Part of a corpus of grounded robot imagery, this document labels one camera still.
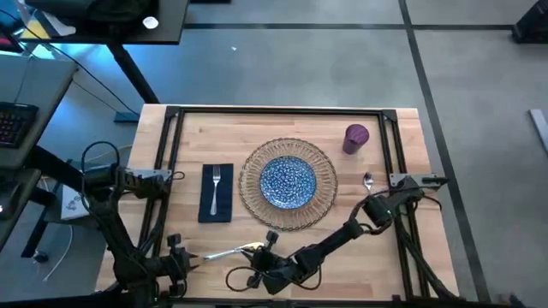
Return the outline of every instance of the blue plate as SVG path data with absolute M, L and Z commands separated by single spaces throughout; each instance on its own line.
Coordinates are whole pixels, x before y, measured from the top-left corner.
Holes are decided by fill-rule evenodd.
M 277 157 L 260 174 L 260 190 L 266 200 L 280 209 L 302 207 L 316 192 L 316 175 L 310 165 L 298 157 Z

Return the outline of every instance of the gray floor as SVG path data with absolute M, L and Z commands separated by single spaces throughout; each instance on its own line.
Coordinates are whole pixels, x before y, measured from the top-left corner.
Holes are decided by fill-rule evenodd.
M 408 0 L 408 8 L 416 24 L 501 25 L 515 23 L 533 3 Z M 191 5 L 188 22 L 401 24 L 402 15 L 397 0 L 233 0 L 229 6 Z M 548 157 L 527 110 L 548 111 L 548 46 L 516 45 L 507 31 L 415 35 L 491 296 L 513 292 L 527 305 L 542 307 L 541 287 L 548 285 L 548 208 L 542 191 Z M 141 107 L 108 50 L 63 48 L 124 102 Z M 178 46 L 128 50 L 167 104 L 418 108 L 433 168 L 443 173 L 404 30 L 186 30 Z M 122 110 L 88 76 L 79 72 L 74 78 Z M 112 124 L 113 115 L 71 86 L 40 144 L 61 158 L 79 157 L 98 139 L 130 144 L 134 127 Z M 61 141 L 60 134 L 70 142 Z M 444 223 L 459 289 L 474 299 L 449 194 L 442 191 L 440 198 L 446 204 Z M 0 254 L 0 300 L 92 291 L 104 249 L 100 234 L 75 228 L 67 259 L 42 282 L 51 264 L 37 274 L 38 265 L 18 258 L 36 215 L 37 208 L 28 206 Z M 49 228 L 40 248 L 57 260 L 68 238 L 68 227 Z

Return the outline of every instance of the purple cup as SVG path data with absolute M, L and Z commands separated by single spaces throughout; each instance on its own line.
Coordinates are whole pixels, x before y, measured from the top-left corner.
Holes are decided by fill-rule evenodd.
M 346 129 L 342 150 L 347 154 L 355 154 L 369 140 L 369 131 L 360 124 L 352 124 Z

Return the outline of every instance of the fork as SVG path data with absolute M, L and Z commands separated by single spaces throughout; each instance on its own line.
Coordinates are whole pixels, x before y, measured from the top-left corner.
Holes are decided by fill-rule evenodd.
M 213 165 L 213 184 L 215 189 L 213 189 L 213 201 L 211 202 L 211 209 L 209 213 L 212 216 L 217 214 L 217 184 L 221 181 L 221 167 L 219 165 Z

